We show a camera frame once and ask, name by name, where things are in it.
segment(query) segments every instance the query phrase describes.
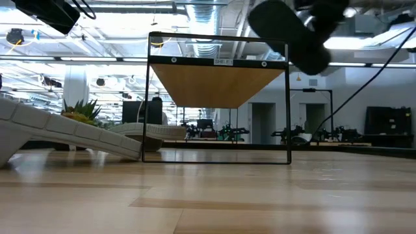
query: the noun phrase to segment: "black shelf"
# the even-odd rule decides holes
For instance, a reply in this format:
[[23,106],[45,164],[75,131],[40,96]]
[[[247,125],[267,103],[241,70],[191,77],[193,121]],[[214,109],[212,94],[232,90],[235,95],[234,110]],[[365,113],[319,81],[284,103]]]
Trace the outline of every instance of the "black shelf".
[[[289,58],[288,51],[289,46],[281,40],[264,39],[264,38],[245,38],[236,36],[217,36],[217,35],[199,35],[199,34],[176,34],[167,32],[151,32],[149,38],[152,36],[169,37],[169,38],[188,38],[188,39],[206,39],[206,40],[220,40],[220,41],[238,41],[248,43],[281,43],[285,45],[286,53],[284,55],[284,61],[264,61],[264,60],[226,60],[222,58],[188,58],[188,57],[173,57],[173,56],[160,56],[151,54],[151,40],[148,40],[148,63],[146,69],[146,93],[145,93],[145,116],[143,127],[143,142],[142,142],[142,162],[143,163],[187,163],[187,164],[284,164],[289,165],[292,163],[292,142],[291,142],[291,97],[290,97],[290,84],[289,84]],[[285,162],[201,162],[201,161],[149,161],[146,160],[146,152],[144,151],[146,144],[146,124],[148,120],[148,94],[150,83],[150,67],[152,64],[175,64],[177,66],[223,66],[229,68],[259,68],[259,69],[275,69],[284,70],[285,72],[285,104],[286,104],[286,128],[288,143],[285,146],[287,157]],[[240,144],[224,144],[227,150],[237,150]]]

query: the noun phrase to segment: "wooden panel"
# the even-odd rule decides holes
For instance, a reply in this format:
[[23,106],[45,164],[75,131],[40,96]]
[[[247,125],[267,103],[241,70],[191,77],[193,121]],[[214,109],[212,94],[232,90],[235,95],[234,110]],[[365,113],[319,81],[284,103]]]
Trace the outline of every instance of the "wooden panel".
[[[286,152],[146,155],[158,154],[258,161]],[[143,164],[100,151],[19,151],[0,170],[1,233],[416,233],[416,160],[318,151],[293,158],[290,166]]]
[[284,70],[152,64],[178,107],[238,108]]

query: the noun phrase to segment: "white wall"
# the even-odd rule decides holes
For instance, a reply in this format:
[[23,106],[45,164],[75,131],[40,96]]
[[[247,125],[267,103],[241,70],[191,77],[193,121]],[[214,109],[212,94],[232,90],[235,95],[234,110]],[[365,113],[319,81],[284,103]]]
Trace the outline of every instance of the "white wall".
[[[313,88],[321,88],[324,89],[325,78],[321,76],[313,76],[309,77],[305,74],[300,74],[301,81],[297,81],[298,73],[292,73],[290,76],[290,83],[291,88],[311,88],[309,86],[309,79],[318,79],[318,87]],[[302,125],[300,123],[300,104],[301,103],[323,103],[328,104],[328,108],[326,110],[326,114],[329,115],[329,103],[328,100],[330,98],[329,93],[323,93],[326,97],[324,97],[321,93],[303,93],[303,92],[291,92],[291,124],[292,125]],[[248,114],[248,104],[249,103],[275,103],[276,104],[276,129],[270,129],[270,134],[278,129],[283,129],[286,127],[286,107],[285,107],[285,91],[284,91],[284,74],[280,75],[276,80],[272,81],[270,85],[266,86],[262,91],[257,93],[254,97],[250,98],[246,103],[239,107],[239,121],[238,127],[245,127],[249,129],[248,122],[249,122],[249,114]],[[237,127],[236,123],[236,116],[237,110],[231,110],[231,123],[233,127]],[[220,121],[218,122],[217,129],[221,129],[221,126],[225,124],[226,121],[229,120],[228,110],[227,109],[220,109]],[[245,141],[248,141],[248,135],[243,135]],[[276,137],[276,143],[280,143],[280,138]]]
[[[372,68],[343,68],[331,74],[327,78],[326,84],[329,89],[333,89],[334,109],[339,107],[377,71],[378,69]],[[363,133],[367,107],[400,108],[403,106],[412,109],[414,133],[416,124],[416,70],[386,69],[335,115],[335,124],[349,125],[349,127],[356,128],[360,133]]]
[[[404,61],[404,63],[413,63],[412,59]],[[349,96],[351,96],[360,86],[367,82],[376,72],[378,68],[341,68],[333,72],[328,77],[314,76],[308,77],[300,74],[301,81],[297,81],[298,73],[292,73],[290,76],[291,88],[310,88],[309,79],[318,79],[318,87],[320,89],[333,90],[333,106],[334,110],[341,105]],[[329,93],[303,93],[291,92],[291,122],[292,125],[303,123],[299,122],[300,104],[302,103],[323,103],[326,105],[326,116],[330,114],[330,98]],[[286,126],[286,110],[285,110],[285,91],[284,91],[284,74],[280,75],[276,80],[272,81],[262,91],[250,98],[245,104],[239,107],[238,127],[248,129],[249,103],[275,103],[276,104],[276,129]],[[416,133],[416,70],[412,69],[386,69],[374,80],[366,89],[361,91],[349,104],[347,104],[334,117],[334,124],[345,125],[350,128],[356,128],[360,133],[364,132],[365,112],[367,107],[411,107],[413,111],[413,133]],[[237,126],[235,121],[236,110],[231,111],[231,123]],[[220,110],[220,121],[218,128],[228,121],[228,110]],[[330,121],[326,122],[325,127],[330,128]]]

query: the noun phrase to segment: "ceiling pipe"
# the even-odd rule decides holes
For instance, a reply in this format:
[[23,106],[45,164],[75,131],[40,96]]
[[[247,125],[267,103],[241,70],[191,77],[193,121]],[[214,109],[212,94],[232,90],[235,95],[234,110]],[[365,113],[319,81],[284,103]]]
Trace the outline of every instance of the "ceiling pipe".
[[[96,29],[93,25],[91,25],[91,27],[90,27],[90,29],[92,30],[92,31],[94,31],[94,33],[96,33],[98,36],[99,36],[99,38],[101,39],[101,40],[105,40],[106,38],[98,31],[98,29]],[[111,49],[113,49],[115,52],[117,52],[119,55],[121,55],[122,57],[124,57],[124,55],[123,55],[123,53],[122,52],[120,52],[120,50],[118,50],[114,45],[110,45],[110,48]]]
[[47,90],[47,88],[44,87],[44,86],[41,86],[39,84],[34,84],[34,83],[30,82],[30,81],[33,81],[32,79],[29,79],[30,81],[26,81],[26,79],[24,79],[24,78],[16,78],[16,77],[13,77],[11,75],[6,75],[5,77],[7,79],[12,79],[12,80],[17,81],[17,82],[25,83],[26,85],[32,85],[32,86],[35,86],[37,88],[43,88],[44,90]]
[[[244,0],[244,5],[242,6],[241,20],[240,20],[239,26],[237,27],[236,36],[241,36],[242,28],[244,27],[244,23],[246,23],[249,4],[250,4],[250,0]],[[234,59],[235,52],[237,52],[238,45],[239,45],[239,42],[235,41],[233,44],[233,49],[231,50],[231,56],[230,56],[231,59]]]
[[[0,46],[3,46],[5,48],[7,48],[8,50],[11,50],[13,48],[11,45],[3,44],[3,43],[0,43]],[[18,47],[14,48],[11,53],[16,53],[18,55],[27,55],[26,53],[23,53],[23,52],[19,51]]]
[[262,57],[262,60],[283,60],[282,55],[279,52],[274,52],[272,49],[269,49]]
[[132,5],[132,4],[89,4],[95,13],[122,13],[122,14],[173,14],[188,16],[184,7],[176,7],[172,2],[171,5],[166,3],[154,3],[150,5]]
[[80,43],[78,40],[75,40],[74,38],[72,38],[69,34],[66,36],[67,39],[71,40],[72,43],[74,43],[77,47],[79,47],[80,49],[82,49],[83,51],[87,52],[90,55],[93,55],[93,52],[91,52],[91,50],[89,50],[89,48],[85,47],[82,43]]
[[96,44],[97,46],[103,48],[105,50],[105,52],[107,52],[107,54],[110,55],[111,57],[115,57],[115,55],[111,52],[110,49],[107,49],[107,48],[103,47],[103,45],[101,45],[101,43],[99,43],[87,30],[85,30],[81,26],[80,26],[80,28],[81,28],[81,32],[83,32],[85,34],[85,36],[88,39],[90,39],[94,44]]
[[[86,28],[83,28],[83,30],[81,31],[82,33],[85,33],[85,40],[90,40],[93,43],[97,44],[97,42],[100,43],[108,43],[108,44],[135,44],[135,43],[139,43],[139,42],[147,42],[148,38],[104,38],[102,39],[101,37],[97,38],[97,37],[93,37],[91,36],[89,33],[87,34],[85,31]],[[6,35],[0,35],[0,40],[4,40],[6,37]],[[73,40],[82,40],[81,37],[75,37],[72,36],[71,38],[67,38],[67,37],[59,37],[59,38],[51,38],[51,37],[40,37],[39,40],[37,38],[25,38],[25,42],[32,42],[34,41],[34,43],[37,44],[52,44],[52,43],[72,43]]]
[[[248,25],[246,25],[246,29],[244,30],[244,35],[243,37],[248,37],[248,35],[250,34],[250,32],[252,31],[252,28]],[[244,48],[246,47],[247,42],[241,42],[241,45],[239,47],[239,52],[237,53],[237,59],[240,59],[242,56],[242,52],[244,51]]]
[[[33,30],[33,29],[35,29],[35,30],[39,31],[40,29],[43,29],[43,28],[46,28],[46,27],[49,27],[49,26],[43,25],[41,23],[0,23],[0,27],[5,28],[5,29],[9,29],[9,28],[19,28],[19,29],[30,30],[30,31]],[[83,28],[84,29],[91,29],[97,35],[101,34],[100,32],[97,33],[94,30],[94,26],[92,26],[92,25],[83,25]],[[100,29],[113,29],[114,26],[112,26],[112,25],[100,25],[99,28]],[[135,30],[135,29],[141,29],[142,27],[140,27],[139,25],[137,25],[136,27],[132,27],[130,25],[128,27],[123,27],[123,28],[124,29]],[[188,26],[173,26],[172,27],[172,30],[174,30],[174,31],[181,30],[181,29],[188,30],[189,27]],[[227,31],[236,31],[237,30],[237,28],[234,28],[234,27],[219,27],[219,29],[220,30],[223,30],[223,31],[224,30],[227,30]]]
[[[46,28],[48,28],[48,27],[49,27],[49,25],[47,25],[46,23],[44,23],[42,20],[37,19],[35,16],[30,16],[30,18],[31,18],[34,22],[39,23],[40,25],[43,25],[43,26],[44,26],[44,27],[46,27]],[[42,30],[40,30],[40,29],[36,29],[36,30],[38,31],[38,33],[43,34],[43,35],[47,36],[48,38],[52,39],[52,37],[51,37],[50,35],[48,35],[48,34],[44,33]],[[65,44],[63,44],[63,43],[61,43],[61,42],[59,42],[59,44],[60,44],[60,45],[62,45],[63,47],[65,47],[65,48],[69,49],[71,52],[73,52],[73,50],[72,50],[72,48],[71,48],[71,47],[69,47],[69,46],[67,46],[67,45],[65,45]]]
[[[218,34],[219,6],[211,5],[187,5],[190,18],[190,31],[194,34]],[[218,54],[217,45],[194,45],[194,53],[199,58],[215,58]]]

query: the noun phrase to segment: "black metal frame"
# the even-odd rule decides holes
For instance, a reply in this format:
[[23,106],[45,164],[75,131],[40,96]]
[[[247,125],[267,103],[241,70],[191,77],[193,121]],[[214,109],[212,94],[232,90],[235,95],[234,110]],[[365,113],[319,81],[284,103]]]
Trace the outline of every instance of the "black metal frame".
[[[170,37],[170,38],[192,38],[192,39],[208,39],[208,40],[228,40],[238,42],[253,42],[253,43],[282,43],[285,44],[285,61],[263,61],[263,60],[233,60],[232,66],[238,68],[266,68],[285,70],[285,104],[286,104],[286,126],[288,141],[285,146],[287,152],[286,162],[190,162],[190,161],[149,161],[146,160],[145,145],[146,145],[146,124],[148,120],[148,94],[150,82],[150,64],[182,64],[182,65],[197,65],[197,66],[217,66],[214,65],[212,58],[186,58],[186,57],[168,57],[151,55],[151,42],[148,40],[148,63],[146,67],[146,93],[144,98],[144,124],[143,124],[143,142],[142,142],[142,162],[143,163],[189,163],[189,164],[284,164],[292,163],[292,142],[291,142],[291,97],[290,97],[290,81],[289,81],[289,46],[285,42],[276,39],[265,38],[244,38],[237,36],[216,36],[216,35],[197,35],[197,34],[176,34],[167,32],[151,32],[149,38],[152,36]],[[237,127],[238,127],[238,109],[237,109]],[[232,144],[231,147],[238,148],[238,144]]]
[[333,133],[333,99],[332,99],[332,90],[322,90],[322,89],[314,89],[314,88],[291,88],[291,91],[302,91],[302,92],[329,92],[330,93],[330,112],[331,112],[331,133]]
[[[231,125],[231,110],[233,110],[233,109],[231,109],[231,108],[228,109],[228,124],[229,125]],[[235,123],[236,123],[237,128],[239,128],[239,109],[236,108],[235,110],[237,111],[237,116],[235,117]],[[236,137],[235,144],[238,144],[238,143],[239,143],[239,141]]]

